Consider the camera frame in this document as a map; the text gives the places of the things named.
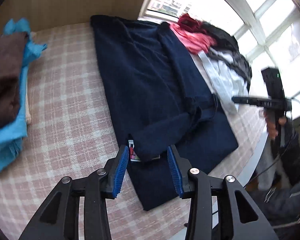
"blue towel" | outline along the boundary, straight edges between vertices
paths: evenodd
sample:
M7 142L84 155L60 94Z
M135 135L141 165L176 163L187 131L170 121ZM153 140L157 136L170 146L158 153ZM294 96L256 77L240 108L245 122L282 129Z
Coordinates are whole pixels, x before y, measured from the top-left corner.
M22 138L27 136L26 86L29 63L40 57L41 52L47 48L46 44L39 45L32 42L29 22L24 18L16 23L11 19L3 29L3 35L14 32L27 32L29 40L24 50L20 73L20 110L12 123L0 129L0 171L15 160L22 149Z

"folded navy cloth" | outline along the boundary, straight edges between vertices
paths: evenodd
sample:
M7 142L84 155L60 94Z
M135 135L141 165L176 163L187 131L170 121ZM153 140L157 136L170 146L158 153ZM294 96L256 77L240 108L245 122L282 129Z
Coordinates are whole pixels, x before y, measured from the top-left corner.
M238 144L218 99L168 23L103 15L90 22L117 142L134 141L141 162L129 162L128 172L150 210L177 196L169 145L208 173Z

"white window frame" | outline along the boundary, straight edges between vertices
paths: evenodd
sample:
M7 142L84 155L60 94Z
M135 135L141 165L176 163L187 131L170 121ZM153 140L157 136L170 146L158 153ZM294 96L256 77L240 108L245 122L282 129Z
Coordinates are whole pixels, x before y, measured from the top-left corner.
M166 15L164 13L147 10L151 0L144 0L139 17L148 16L170 22L178 22L178 18ZM260 23L261 16L274 4L276 0L266 0L255 12L253 12L246 0L225 0L233 10L239 15L244 24L234 33L234 37L240 39L248 30L257 41L257 46L247 55L247 60L252 62L261 53L266 52L273 61L274 66L278 66L273 55L269 51L269 46L273 44L281 34L296 20L300 18L300 12L295 8L287 18L268 36L266 37Z

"gray cloth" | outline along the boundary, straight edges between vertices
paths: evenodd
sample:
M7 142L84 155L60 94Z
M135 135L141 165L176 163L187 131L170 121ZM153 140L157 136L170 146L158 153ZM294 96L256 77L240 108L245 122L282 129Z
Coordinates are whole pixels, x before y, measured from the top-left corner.
M296 239L296 235L300 234L300 145L298 133L291 122L287 122L284 128L286 147L278 148L272 143L271 148L274 157L280 155L292 188L249 193L280 240Z
M233 58L233 62L229 62L222 56L222 54L220 54L220 52L230 54ZM239 51L230 51L225 49L217 51L213 48L210 48L206 55L211 59L224 61L230 69L233 69L239 76L243 78L244 81L247 82L247 89L249 91L252 70L249 62L239 53Z
M271 141L271 139L270 139L270 137L268 137L268 139L266 141L266 145L262 151L262 155L258 162L258 165L256 166L257 175L262 173L268 167L270 167L274 162L274 159L271 154L270 141ZM271 168L269 168L266 172L262 173L258 177L258 189L259 190L269 190L271 188L272 182L274 180L276 166L277 165L273 165Z

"plaid bed sheet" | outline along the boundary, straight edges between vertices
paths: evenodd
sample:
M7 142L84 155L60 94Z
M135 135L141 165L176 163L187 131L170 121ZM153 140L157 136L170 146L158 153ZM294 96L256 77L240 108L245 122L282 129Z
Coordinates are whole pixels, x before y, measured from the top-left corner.
M20 156L0 174L0 228L9 240L19 238L63 176L88 176L118 151L89 23L40 31L35 39L47 43L48 48L29 67L32 123ZM229 122L239 148L210 173L212 176L237 176L264 128L258 110L250 106L241 106ZM112 238L169 239L183 228L189 207L189 200L176 198L143 211L126 174L118 198L107 200ZM80 239L84 239L82 216L83 201Z

